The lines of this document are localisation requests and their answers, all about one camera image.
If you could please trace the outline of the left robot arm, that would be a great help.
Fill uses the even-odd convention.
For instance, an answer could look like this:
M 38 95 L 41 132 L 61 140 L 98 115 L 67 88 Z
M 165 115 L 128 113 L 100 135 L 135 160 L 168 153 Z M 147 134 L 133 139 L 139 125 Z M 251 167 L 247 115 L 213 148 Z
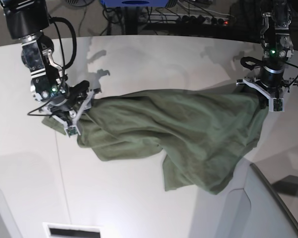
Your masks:
M 283 79 L 283 74 L 294 54 L 290 37 L 291 9 L 286 0 L 262 0 L 260 10 L 263 17 L 260 43 L 264 53 L 261 81 L 270 88 L 289 87 L 290 82 Z

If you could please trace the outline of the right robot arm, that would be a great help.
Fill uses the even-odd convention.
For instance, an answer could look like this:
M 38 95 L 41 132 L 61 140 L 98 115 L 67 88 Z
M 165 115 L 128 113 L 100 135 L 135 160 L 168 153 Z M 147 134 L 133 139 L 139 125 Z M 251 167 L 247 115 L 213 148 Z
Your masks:
M 110 120 L 260 120 L 268 108 L 253 90 L 234 91 L 223 63 L 239 42 L 169 35 L 86 38 L 97 48 L 101 69 L 90 80 L 67 85 L 65 68 L 53 60 L 54 45 L 43 32 L 22 39 L 22 63 L 31 92 L 45 115 L 72 123 L 87 114 Z

